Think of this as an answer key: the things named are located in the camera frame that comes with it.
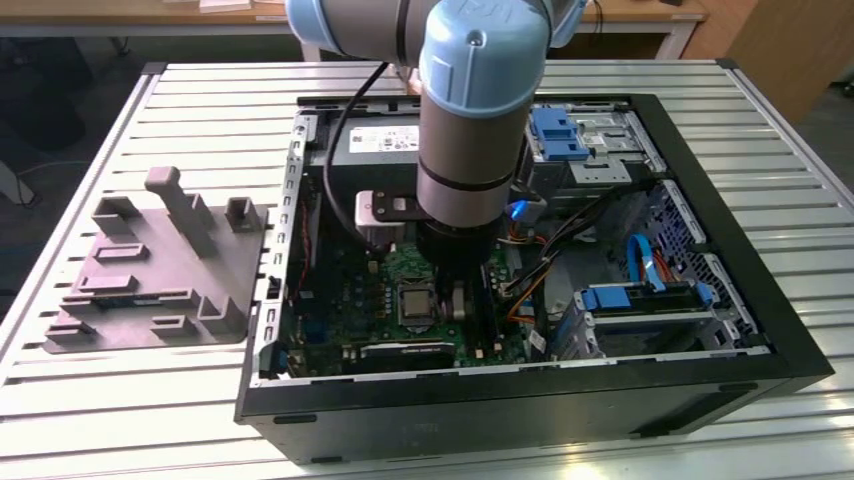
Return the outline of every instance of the robot end effector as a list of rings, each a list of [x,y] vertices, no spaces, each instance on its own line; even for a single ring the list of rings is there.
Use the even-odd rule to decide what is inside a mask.
[[[549,46],[586,0],[291,0],[301,40],[418,66],[420,250],[440,270],[489,259]]]

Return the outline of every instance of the black plastic part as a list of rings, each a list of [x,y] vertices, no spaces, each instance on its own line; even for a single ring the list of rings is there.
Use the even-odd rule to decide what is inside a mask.
[[[166,62],[149,62],[146,66],[143,66],[142,75],[162,75],[166,72]]]
[[[425,259],[452,280],[464,279],[493,255],[502,219],[477,228],[454,228],[437,221],[420,222],[416,245]]]
[[[279,415],[274,417],[273,423],[277,425],[291,425],[295,423],[314,423],[318,421],[318,416],[316,414],[309,415]]]
[[[730,57],[717,58],[716,63],[725,70],[740,70],[738,63]]]
[[[421,222],[430,220],[414,192],[374,190],[372,197],[374,218],[381,222]]]

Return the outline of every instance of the gray cylindrical motor housing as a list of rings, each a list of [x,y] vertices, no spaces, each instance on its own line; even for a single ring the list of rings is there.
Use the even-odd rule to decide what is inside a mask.
[[[440,222],[486,225],[508,205],[530,103],[489,119],[461,117],[422,93],[418,202]]]
[[[322,0],[341,52],[417,67],[428,15],[437,3],[440,0]],[[404,27],[401,39],[400,22]]]
[[[418,66],[418,201],[457,228],[505,210],[552,36],[544,0],[290,0],[301,39]]]

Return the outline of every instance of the slotted table surface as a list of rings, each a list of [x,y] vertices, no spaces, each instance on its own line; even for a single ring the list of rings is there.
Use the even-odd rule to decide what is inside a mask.
[[[658,94],[837,370],[801,393],[688,437],[303,468],[233,422],[245,344],[45,352],[43,333],[98,231],[90,215],[101,196],[158,206],[146,172],[175,165],[185,189],[209,205],[249,195],[275,207],[297,98],[353,94],[373,69],[169,65],[143,75],[0,327],[0,478],[685,479],[854,471],[852,194],[741,72],[714,62],[552,62],[541,92]],[[405,89],[388,74],[373,92]]]

